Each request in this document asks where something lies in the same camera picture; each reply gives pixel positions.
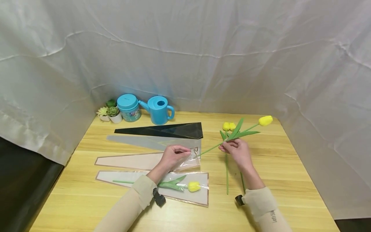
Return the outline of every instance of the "small pot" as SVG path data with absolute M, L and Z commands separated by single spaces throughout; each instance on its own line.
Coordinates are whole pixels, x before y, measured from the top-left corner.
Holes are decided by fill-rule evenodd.
M 109 122 L 109 117 L 108 117 L 108 116 L 99 116 L 99 118 L 100 118 L 102 121 Z
M 115 117 L 109 117 L 113 123 L 120 123 L 122 121 L 121 114 L 116 115 Z

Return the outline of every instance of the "wooden table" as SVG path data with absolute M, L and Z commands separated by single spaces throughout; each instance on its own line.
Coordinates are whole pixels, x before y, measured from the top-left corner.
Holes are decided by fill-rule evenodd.
M 202 149 L 221 140 L 219 130 L 225 121 L 244 117 L 242 128 L 255 124 L 260 116 L 176 112 L 168 124 L 202 122 Z M 70 162 L 61 174 L 31 232 L 91 232 L 102 217 L 128 190 L 95 180 L 99 170 L 119 170 L 95 166 L 100 156 L 149 153 L 154 150 L 106 140 L 116 128 L 153 125 L 144 112 L 136 122 L 113 124 L 98 118 L 92 122 Z M 260 134 L 244 137 L 249 142 L 254 165 L 277 199 L 279 208 L 293 231 L 338 231 L 317 189 L 296 154 L 278 120 L 256 127 Z M 254 231 L 247 207 L 237 207 L 234 198 L 243 193 L 239 171 L 229 158 L 229 195 L 226 194 L 224 153 L 214 149 L 202 156 L 201 171 L 209 172 L 209 207 L 168 199 L 159 208 L 148 207 L 131 231 Z

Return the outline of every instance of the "arm sleeve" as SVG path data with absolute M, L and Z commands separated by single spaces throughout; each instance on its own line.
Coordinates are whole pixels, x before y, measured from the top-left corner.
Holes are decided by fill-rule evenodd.
M 254 220 L 262 232 L 292 231 L 281 212 L 269 188 L 246 190 L 242 201 L 250 207 Z
M 129 191 L 112 207 L 94 232 L 126 232 L 139 214 L 150 205 L 156 184 L 141 176 Z

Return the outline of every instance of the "watering can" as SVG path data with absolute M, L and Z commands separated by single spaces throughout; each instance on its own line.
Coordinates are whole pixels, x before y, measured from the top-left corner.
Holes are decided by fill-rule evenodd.
M 147 103 L 139 100 L 138 103 L 149 112 L 151 121 L 155 125 L 163 125 L 174 118 L 174 108 L 169 106 L 167 99 L 162 96 L 151 97 Z

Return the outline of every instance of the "hand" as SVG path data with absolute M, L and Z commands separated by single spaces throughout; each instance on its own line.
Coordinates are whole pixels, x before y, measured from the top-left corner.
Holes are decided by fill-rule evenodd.
M 188 157 L 190 154 L 191 150 L 186 147 L 181 145 L 169 145 L 166 147 L 158 165 L 167 170 L 167 172 L 170 172 L 181 160 Z
M 190 154 L 191 150 L 181 145 L 167 146 L 160 162 L 147 174 L 147 176 L 155 184 L 158 184 L 168 172 Z
M 239 138 L 228 142 L 223 142 L 219 149 L 232 155 L 234 161 L 237 163 L 238 168 L 253 169 L 253 163 L 249 152 L 247 143 Z

